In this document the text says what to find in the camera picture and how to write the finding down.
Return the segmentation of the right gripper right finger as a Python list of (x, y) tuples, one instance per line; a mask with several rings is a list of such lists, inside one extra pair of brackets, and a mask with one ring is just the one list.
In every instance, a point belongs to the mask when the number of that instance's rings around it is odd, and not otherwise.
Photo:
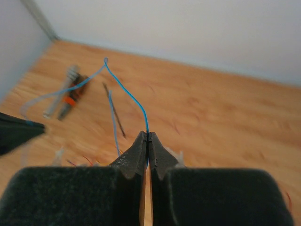
[(292, 226), (274, 178), (261, 169), (188, 168), (149, 134), (155, 226)]

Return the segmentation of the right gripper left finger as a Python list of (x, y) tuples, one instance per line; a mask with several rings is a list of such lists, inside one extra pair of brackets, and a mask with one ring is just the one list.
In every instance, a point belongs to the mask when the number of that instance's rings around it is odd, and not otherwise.
[(27, 167), (0, 199), (3, 226), (142, 226), (147, 134), (108, 166)]

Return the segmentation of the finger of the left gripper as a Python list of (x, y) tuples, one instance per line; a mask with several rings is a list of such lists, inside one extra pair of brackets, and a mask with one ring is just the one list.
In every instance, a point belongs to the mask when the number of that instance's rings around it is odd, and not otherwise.
[(0, 113), (0, 155), (6, 155), (44, 133), (44, 124)]

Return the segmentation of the black zip tie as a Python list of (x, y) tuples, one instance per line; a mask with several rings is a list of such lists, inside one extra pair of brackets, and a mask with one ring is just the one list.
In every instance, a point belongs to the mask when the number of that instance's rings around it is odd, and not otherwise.
[(124, 128), (123, 128), (123, 126), (122, 126), (122, 124), (121, 124), (120, 118), (119, 118), (118, 113), (117, 113), (117, 111), (116, 111), (116, 108), (115, 108), (115, 106), (114, 106), (114, 104), (113, 104), (112, 97), (111, 97), (111, 95), (110, 95), (110, 92), (109, 92), (108, 87), (107, 87), (107, 85), (106, 85), (105, 82), (103, 82), (103, 87), (104, 87), (104, 90), (105, 90), (105, 92), (106, 92), (106, 94), (107, 94), (107, 97), (108, 97), (110, 106), (111, 106), (111, 108), (112, 108), (113, 119), (117, 121), (117, 123), (118, 123), (118, 125), (119, 125), (119, 128), (120, 128), (120, 130), (121, 130), (122, 136), (123, 136), (124, 138), (126, 138), (126, 134), (125, 134)]

